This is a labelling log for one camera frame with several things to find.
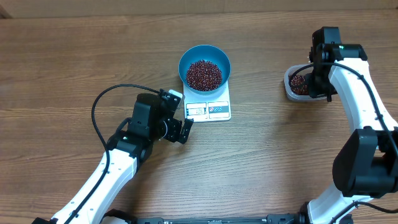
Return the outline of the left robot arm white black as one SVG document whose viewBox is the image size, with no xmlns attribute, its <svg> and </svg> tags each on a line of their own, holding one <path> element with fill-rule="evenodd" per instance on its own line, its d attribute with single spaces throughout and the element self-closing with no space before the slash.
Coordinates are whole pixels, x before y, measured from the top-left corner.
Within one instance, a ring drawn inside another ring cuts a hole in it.
<svg viewBox="0 0 398 224">
<path fill-rule="evenodd" d="M 126 118 L 108 139 L 106 151 L 95 171 L 71 201 L 47 223 L 136 223 L 135 217 L 110 209 L 110 205 L 149 158 L 157 140 L 186 143 L 193 121 L 174 118 L 184 98 L 175 90 L 139 94 L 132 116 Z"/>
</svg>

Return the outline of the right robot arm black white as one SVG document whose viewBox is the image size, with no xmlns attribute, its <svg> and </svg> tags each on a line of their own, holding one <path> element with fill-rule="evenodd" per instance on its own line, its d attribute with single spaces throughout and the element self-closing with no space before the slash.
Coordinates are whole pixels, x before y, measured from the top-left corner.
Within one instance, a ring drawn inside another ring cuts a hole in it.
<svg viewBox="0 0 398 224">
<path fill-rule="evenodd" d="M 333 183 L 305 207 L 307 223 L 351 223 L 350 211 L 397 192 L 397 121 L 373 84 L 359 44 L 343 44 L 337 27 L 312 35 L 305 77 L 311 98 L 338 95 L 351 136 L 335 157 Z"/>
</svg>

